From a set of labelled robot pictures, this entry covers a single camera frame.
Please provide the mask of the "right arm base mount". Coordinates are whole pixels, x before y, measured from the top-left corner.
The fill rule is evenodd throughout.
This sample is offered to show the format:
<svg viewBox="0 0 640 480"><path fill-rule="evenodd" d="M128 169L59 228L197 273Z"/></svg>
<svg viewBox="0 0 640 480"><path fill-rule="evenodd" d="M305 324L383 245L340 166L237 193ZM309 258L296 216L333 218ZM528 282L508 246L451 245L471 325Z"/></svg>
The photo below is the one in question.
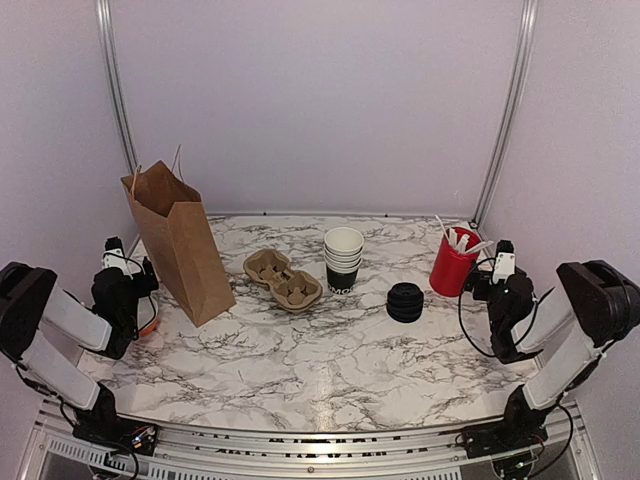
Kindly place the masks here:
<svg viewBox="0 0 640 480"><path fill-rule="evenodd" d="M504 420L499 420L462 428L455 444L464 448L467 457L472 459L541 446L547 439L543 426L510 428Z"/></svg>

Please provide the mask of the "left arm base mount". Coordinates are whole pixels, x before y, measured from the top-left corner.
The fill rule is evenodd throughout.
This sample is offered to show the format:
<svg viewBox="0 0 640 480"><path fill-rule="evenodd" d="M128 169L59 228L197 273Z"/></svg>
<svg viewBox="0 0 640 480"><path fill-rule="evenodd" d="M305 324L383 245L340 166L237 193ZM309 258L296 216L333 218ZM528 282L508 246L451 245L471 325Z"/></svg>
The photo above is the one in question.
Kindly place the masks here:
<svg viewBox="0 0 640 480"><path fill-rule="evenodd" d="M157 446L160 427L144 421L119 418L114 424L78 421L73 427L75 438L105 447L127 449L138 455L152 456Z"/></svg>

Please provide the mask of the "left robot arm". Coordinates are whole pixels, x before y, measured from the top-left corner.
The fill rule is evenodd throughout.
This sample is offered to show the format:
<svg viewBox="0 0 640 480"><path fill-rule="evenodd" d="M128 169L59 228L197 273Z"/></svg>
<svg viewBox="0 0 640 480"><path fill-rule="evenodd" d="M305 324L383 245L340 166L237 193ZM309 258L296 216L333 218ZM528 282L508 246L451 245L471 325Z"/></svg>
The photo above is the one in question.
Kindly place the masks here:
<svg viewBox="0 0 640 480"><path fill-rule="evenodd" d="M116 252L105 257L116 264L94 276L92 306L63 289L50 269L19 262L2 268L1 352L20 373L30 375L32 388L61 398L102 443L116 445L127 430L113 393L51 341L57 333L86 351L120 359L152 323L139 319L139 301L150 299L159 287L151 262Z"/></svg>

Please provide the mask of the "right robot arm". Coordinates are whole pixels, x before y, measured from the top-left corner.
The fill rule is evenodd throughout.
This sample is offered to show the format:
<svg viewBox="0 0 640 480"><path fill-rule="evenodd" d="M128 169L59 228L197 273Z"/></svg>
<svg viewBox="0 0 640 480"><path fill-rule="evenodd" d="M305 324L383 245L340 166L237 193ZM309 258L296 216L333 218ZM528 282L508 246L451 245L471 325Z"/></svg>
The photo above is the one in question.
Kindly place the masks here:
<svg viewBox="0 0 640 480"><path fill-rule="evenodd" d="M515 448L638 326L639 287L608 263L593 260L560 264L556 285L538 295L511 255L492 263L489 270L473 267L463 287L486 304L485 356L503 364L549 356L510 394L496 425L496 440Z"/></svg>

